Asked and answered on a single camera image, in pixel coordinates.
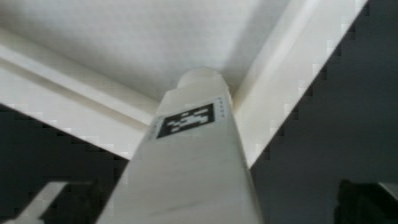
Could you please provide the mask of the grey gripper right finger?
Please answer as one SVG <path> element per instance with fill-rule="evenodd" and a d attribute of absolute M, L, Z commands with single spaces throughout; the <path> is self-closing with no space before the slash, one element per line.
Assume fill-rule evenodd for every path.
<path fill-rule="evenodd" d="M 398 183 L 340 180 L 333 224 L 398 224 Z"/>

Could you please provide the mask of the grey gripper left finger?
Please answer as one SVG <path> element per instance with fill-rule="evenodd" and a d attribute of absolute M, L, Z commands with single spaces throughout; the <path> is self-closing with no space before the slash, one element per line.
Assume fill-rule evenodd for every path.
<path fill-rule="evenodd" d="M 93 182 L 49 182 L 1 224 L 92 224 L 97 209 Z"/>

